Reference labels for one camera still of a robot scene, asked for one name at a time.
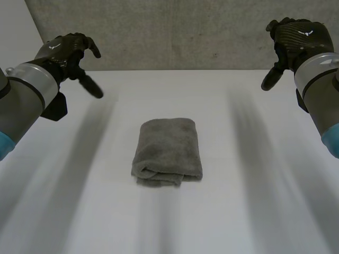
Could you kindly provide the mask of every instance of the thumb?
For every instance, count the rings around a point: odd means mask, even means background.
[[[273,67],[261,83],[261,89],[263,89],[264,91],[270,90],[273,86],[276,85],[276,83],[278,83],[279,79],[282,77],[282,74],[283,71],[280,71],[278,68]]]
[[[284,50],[284,47],[276,43],[274,48],[279,60],[274,64],[274,67],[270,70],[270,72],[266,75],[263,82],[261,83],[261,89],[263,89],[264,91],[268,91],[273,86],[275,86],[282,77],[284,71],[288,69],[287,54]]]

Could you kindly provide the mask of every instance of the gray concrete wall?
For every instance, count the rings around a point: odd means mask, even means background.
[[[269,69],[265,32],[286,16],[327,25],[339,49],[338,0],[26,0],[43,41],[92,36],[103,58],[87,70]]]

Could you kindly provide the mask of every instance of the silver cylindrical arm segment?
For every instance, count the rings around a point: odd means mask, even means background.
[[[21,79],[33,86],[43,97],[45,107],[51,103],[59,91],[52,75],[42,67],[31,63],[18,65],[9,76]]]
[[[23,63],[8,73],[10,91],[0,98],[0,132],[14,143],[25,135],[58,93],[58,84],[42,67]]]
[[[320,135],[339,123],[339,92],[332,80],[339,67],[339,54],[325,53],[305,61],[295,74],[302,95]]]

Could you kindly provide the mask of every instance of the carbon fiber glove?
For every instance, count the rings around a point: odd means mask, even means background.
[[[274,40],[278,62],[264,78],[261,88],[270,90],[287,69],[294,73],[307,59],[334,52],[332,39],[327,28],[319,22],[295,20],[286,17],[281,22],[271,21],[266,27]]]
[[[49,71],[58,83],[78,79],[79,83],[94,97],[103,97],[102,90],[98,85],[86,75],[85,71],[79,67],[80,60],[84,57],[84,51],[90,49],[96,58],[101,54],[92,38],[82,33],[69,33],[65,36],[58,36],[46,42],[33,61]]]

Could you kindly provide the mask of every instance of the folded towel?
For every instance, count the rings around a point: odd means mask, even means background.
[[[198,135],[191,119],[154,119],[140,128],[132,175],[149,186],[201,180]]]

